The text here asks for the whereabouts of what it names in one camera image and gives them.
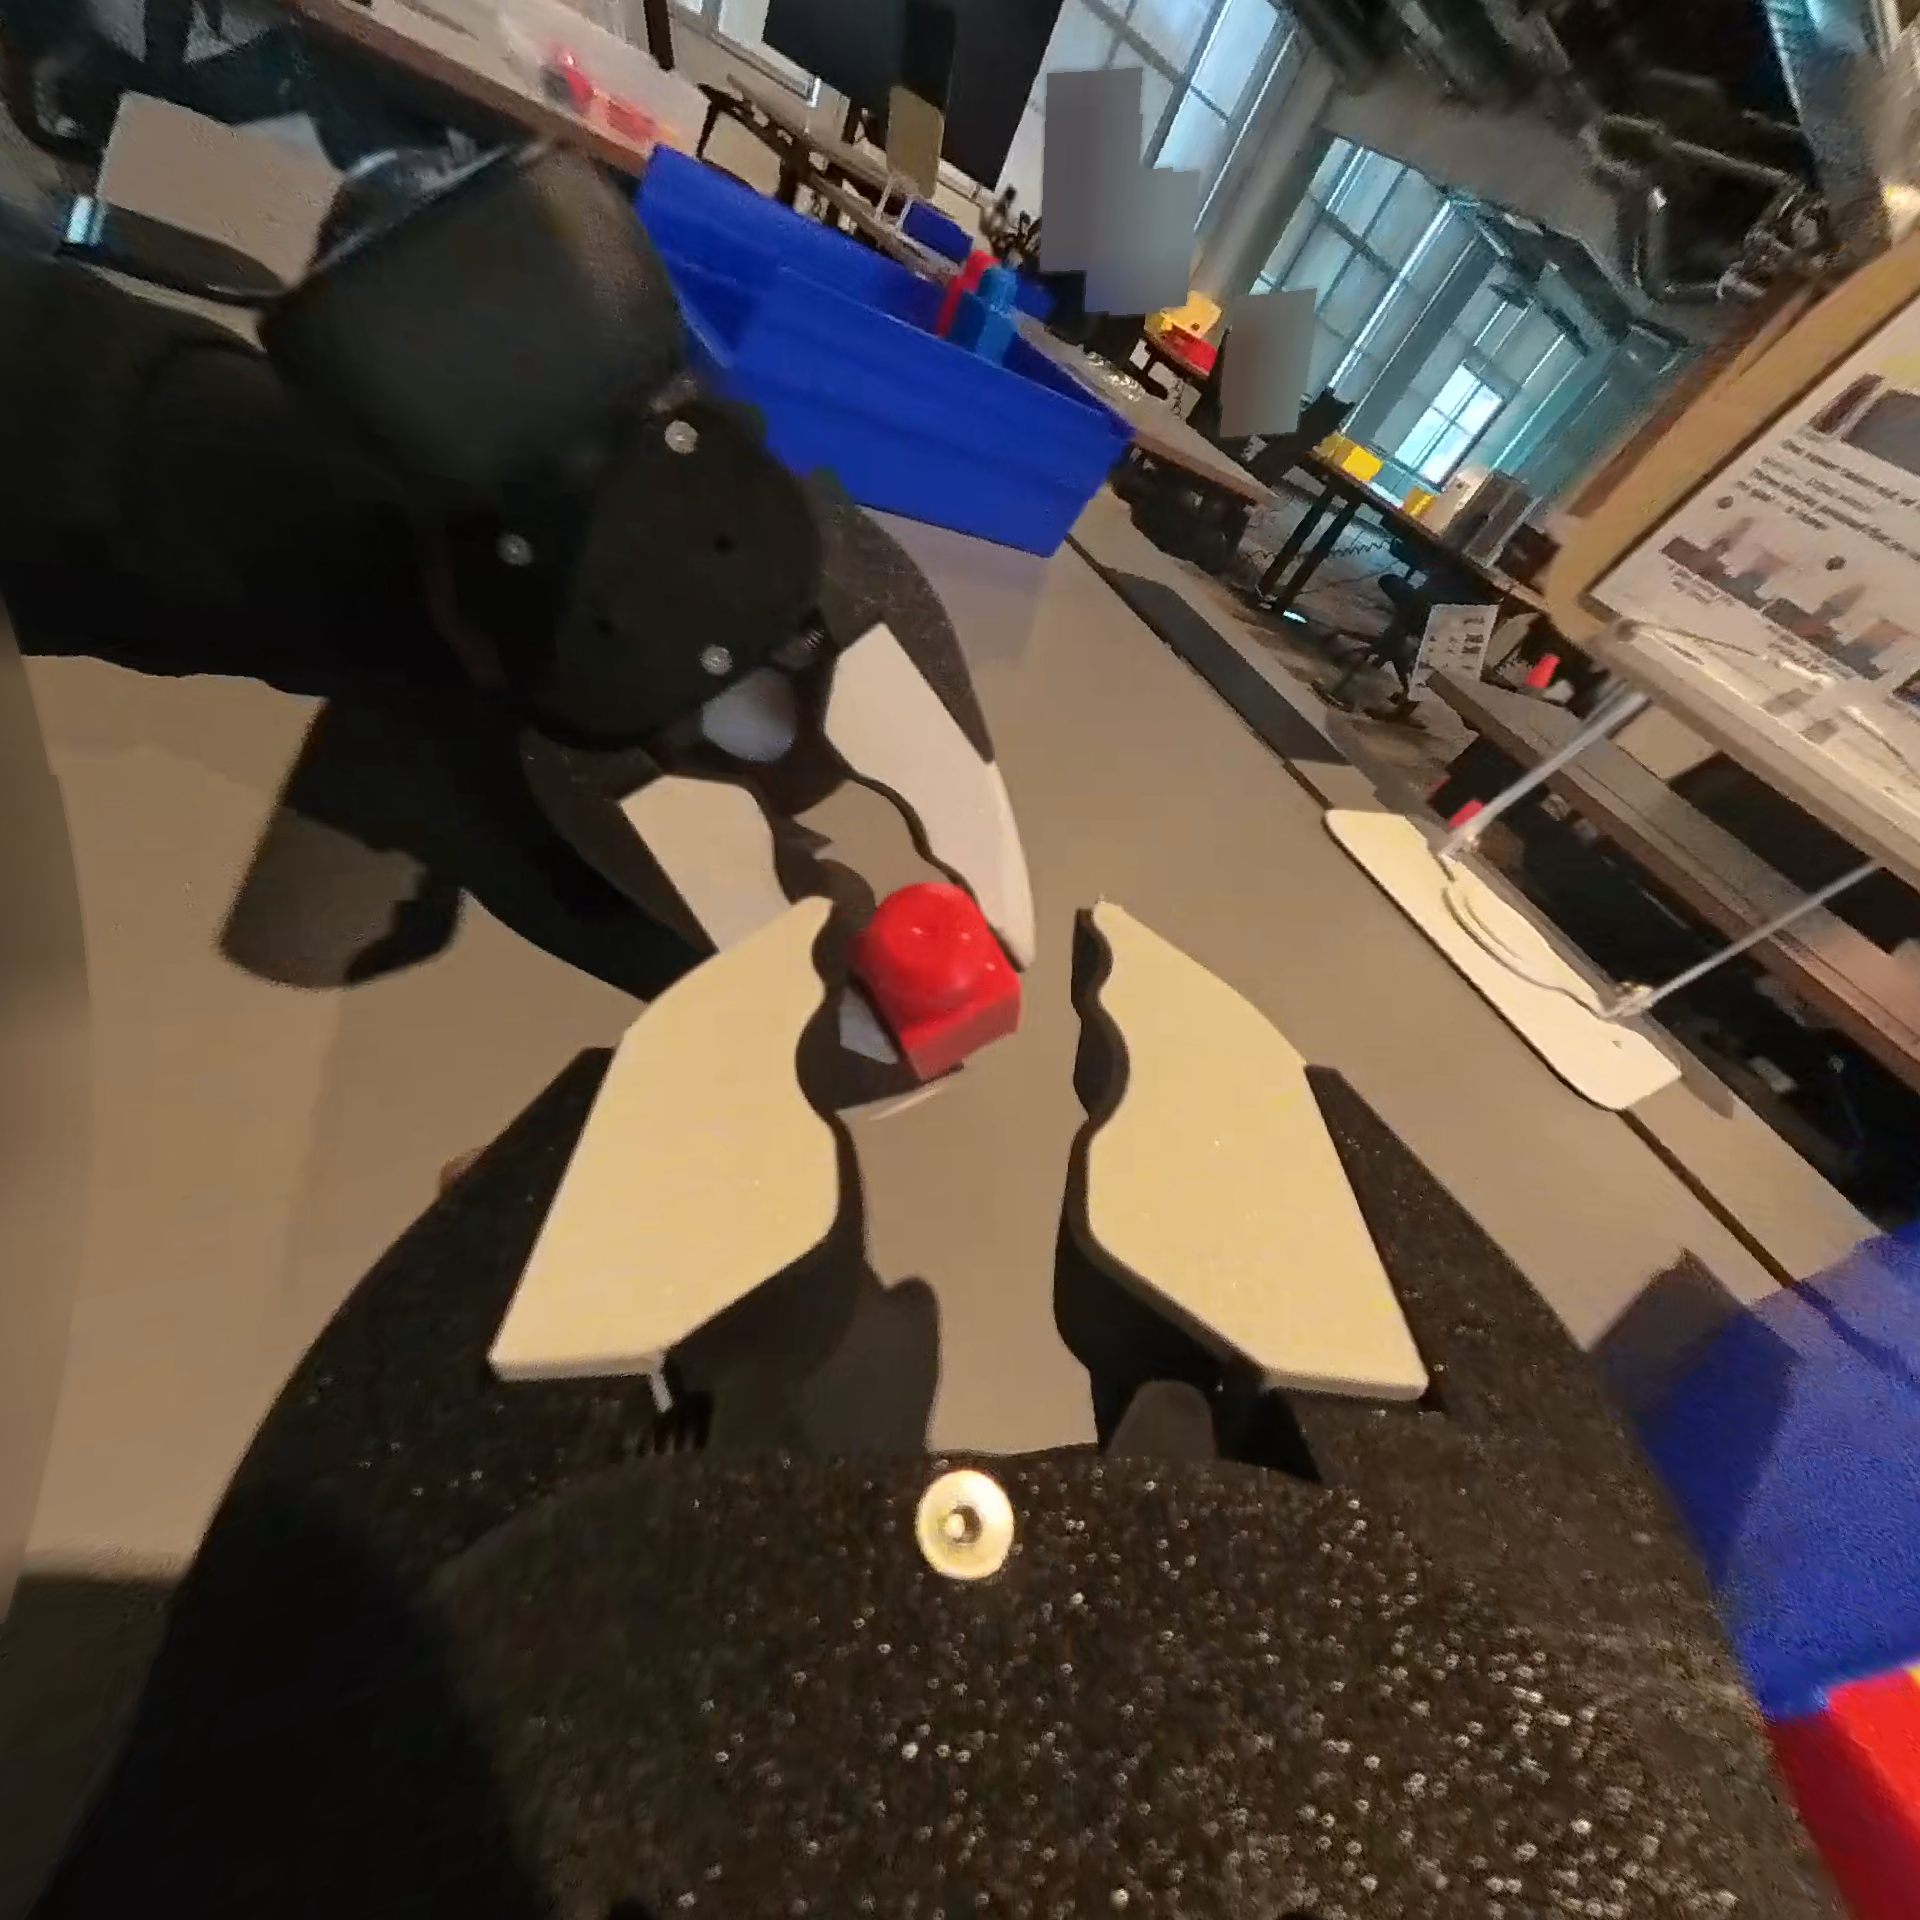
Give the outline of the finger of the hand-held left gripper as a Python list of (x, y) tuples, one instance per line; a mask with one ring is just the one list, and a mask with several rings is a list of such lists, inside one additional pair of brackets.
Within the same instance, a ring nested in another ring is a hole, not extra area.
[(1008, 957), (1038, 955), (1038, 919), (1010, 791), (885, 623), (832, 665), (828, 740), (857, 781), (898, 802), (927, 859), (966, 886)]
[(620, 799), (616, 819), (622, 890), (701, 957), (790, 911), (772, 827), (745, 787), (655, 777)]

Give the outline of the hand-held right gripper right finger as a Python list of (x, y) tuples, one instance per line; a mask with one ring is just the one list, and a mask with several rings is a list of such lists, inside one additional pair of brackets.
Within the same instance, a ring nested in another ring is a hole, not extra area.
[(1294, 1042), (1116, 900), (1074, 919), (1072, 1009), (1068, 1223), (1092, 1266), (1261, 1386), (1422, 1396), (1425, 1359)]

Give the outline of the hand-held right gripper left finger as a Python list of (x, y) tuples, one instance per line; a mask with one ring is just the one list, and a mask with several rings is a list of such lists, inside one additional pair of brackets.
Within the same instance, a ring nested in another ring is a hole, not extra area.
[(799, 1079), (824, 1009), (804, 898), (654, 998), (622, 1036), (488, 1351), (502, 1382), (665, 1378), (665, 1358), (812, 1257), (844, 1205)]

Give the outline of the blue plastic storage bin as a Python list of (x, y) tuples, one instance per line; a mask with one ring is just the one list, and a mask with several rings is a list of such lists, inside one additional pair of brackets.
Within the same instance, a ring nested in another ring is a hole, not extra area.
[(757, 412), (790, 471), (832, 474), (860, 507), (1049, 558), (1134, 438), (1026, 343), (991, 365), (786, 268), (668, 268), (703, 381)]
[(657, 148), (630, 194), (684, 318), (720, 338), (782, 276), (932, 332), (944, 283), (768, 199), (680, 151)]
[(1753, 1303), (1684, 1255), (1593, 1359), (1769, 1719), (1914, 1666), (1914, 1223)]

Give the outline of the person's left forearm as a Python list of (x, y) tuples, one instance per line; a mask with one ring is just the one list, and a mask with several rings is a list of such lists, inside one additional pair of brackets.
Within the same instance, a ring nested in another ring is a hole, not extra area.
[(1, 578), (28, 655), (508, 702), (400, 481), (258, 348), (10, 243)]

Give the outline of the black mat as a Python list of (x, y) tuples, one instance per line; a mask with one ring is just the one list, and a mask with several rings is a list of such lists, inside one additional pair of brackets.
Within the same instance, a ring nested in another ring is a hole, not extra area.
[(1097, 561), (1090, 567), (1271, 755), (1295, 763), (1353, 765), (1336, 743), (1174, 588)]

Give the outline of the white sign stand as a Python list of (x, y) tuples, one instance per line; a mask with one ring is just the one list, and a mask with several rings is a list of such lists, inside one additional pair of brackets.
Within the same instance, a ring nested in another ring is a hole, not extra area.
[(1324, 814), (1324, 827), (1342, 852), (1453, 973), (1567, 1091), (1605, 1114), (1629, 1114), (1682, 1079), (1680, 1063), (1648, 1034), (1645, 1019), (1654, 1009), (1879, 871), (1874, 859), (1857, 861), (1669, 980), (1602, 993), (1597, 980), (1498, 895), (1472, 863), (1472, 852), (1484, 833), (1542, 791), (1550, 775), (1608, 740), (1645, 709), (1648, 695), (1640, 690), (1610, 695), (1594, 718), (1574, 727), (1569, 743), (1498, 788), (1439, 839), (1399, 811), (1332, 806)]

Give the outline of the wooden edged table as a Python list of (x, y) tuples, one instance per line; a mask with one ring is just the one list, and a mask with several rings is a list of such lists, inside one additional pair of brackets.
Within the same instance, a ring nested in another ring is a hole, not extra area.
[(279, 7), (301, 31), (352, 49), (527, 138), (638, 178), (657, 148), (694, 153), (706, 95), (642, 49), (564, 5)]
[(1127, 426), (1128, 450), (1141, 459), (1184, 476), (1201, 491), (1237, 498), (1255, 513), (1279, 506), (1274, 490), (1204, 438), (1186, 422), (1174, 399), (1150, 390), (1134, 372), (1063, 343), (1042, 326), (1029, 330), (1026, 340)]

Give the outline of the dark top table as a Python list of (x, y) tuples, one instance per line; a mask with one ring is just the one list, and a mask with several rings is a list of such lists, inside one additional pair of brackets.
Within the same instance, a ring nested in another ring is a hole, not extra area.
[[(1498, 686), (1438, 676), (1431, 693), (1524, 769), (1545, 762), (1580, 732), (1569, 714)], [(1590, 746), (1550, 773), (1545, 785), (1721, 935), (1743, 935), (1804, 893), (1614, 740)], [(1866, 941), (1826, 905), (1810, 907), (1750, 946), (1746, 957), (1780, 978), (1910, 1092), (1917, 1091), (1914, 969)]]

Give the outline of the black monitor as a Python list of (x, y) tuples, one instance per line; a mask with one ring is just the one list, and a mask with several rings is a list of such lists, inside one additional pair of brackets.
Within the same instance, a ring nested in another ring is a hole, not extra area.
[(997, 185), (1060, 18), (1058, 3), (772, 3), (762, 44), (853, 108), (893, 89), (944, 114), (944, 159)]

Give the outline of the poster board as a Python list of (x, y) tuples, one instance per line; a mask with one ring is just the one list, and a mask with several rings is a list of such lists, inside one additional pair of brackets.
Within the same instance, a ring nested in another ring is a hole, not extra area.
[(1914, 235), (1660, 419), (1545, 574), (1560, 631), (1692, 725), (1914, 814)]

